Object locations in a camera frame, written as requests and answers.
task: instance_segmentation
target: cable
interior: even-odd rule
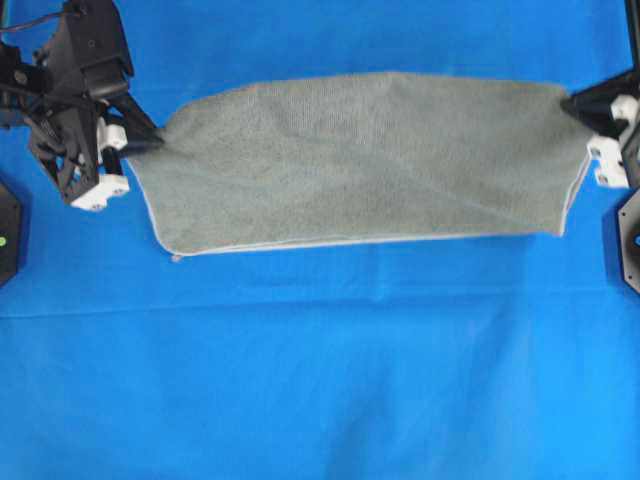
[[[33,28],[33,27],[35,27],[37,25],[40,25],[41,23],[48,22],[49,20],[53,20],[55,18],[60,18],[60,17],[66,17],[67,15],[76,17],[76,16],[79,16],[80,14],[75,13],[75,12],[50,13],[49,15],[45,15],[44,17],[40,17],[40,18],[36,18],[35,20],[31,20],[30,22],[20,23],[18,25],[13,25],[12,27],[0,28],[0,34],[1,33],[21,32],[22,30],[27,30],[29,28]]]

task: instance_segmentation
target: gray towel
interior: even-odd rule
[[[562,235],[589,138],[564,94],[398,73],[260,84],[188,105],[131,165],[183,256]]]

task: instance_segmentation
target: white plastic part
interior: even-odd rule
[[[102,151],[105,148],[122,150],[127,146],[127,132],[119,125],[107,125],[104,118],[98,120],[98,163],[102,165]],[[100,175],[99,183],[87,193],[71,203],[72,207],[99,212],[104,210],[113,197],[121,197],[130,191],[129,179],[122,175]]]
[[[110,198],[121,197],[129,193],[130,190],[127,177],[100,175],[100,183],[74,200],[71,206],[89,212],[99,212],[107,207]]]
[[[611,114],[615,120],[626,120],[636,123],[638,117],[638,101],[630,95],[620,95],[611,104]]]
[[[597,160],[596,182],[601,187],[629,188],[627,172],[622,164],[620,142],[596,135],[587,146],[591,160]]]
[[[636,126],[640,104],[629,95],[620,95],[611,104],[611,115],[616,120],[626,120],[629,128],[620,137],[620,141],[609,137],[594,136],[587,150],[591,161],[598,161],[595,170],[596,182],[606,188],[629,188],[627,172],[622,162],[622,147]]]

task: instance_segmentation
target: screw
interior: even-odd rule
[[[22,71],[20,71],[20,70],[16,70],[15,72],[13,72],[13,78],[20,85],[26,85],[27,82],[29,81],[29,78],[27,77],[27,74],[22,72]]]

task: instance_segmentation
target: blue tablecloth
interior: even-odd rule
[[[225,89],[339,73],[575,90],[630,65],[623,3],[118,5],[133,93],[163,124]],[[14,0],[11,21],[59,8]],[[28,56],[54,26],[10,40]],[[0,141],[30,209],[25,265],[0,290],[0,478],[640,476],[640,297],[613,216],[627,193],[590,176],[563,239],[175,264],[137,186],[98,215],[67,208],[27,139]]]

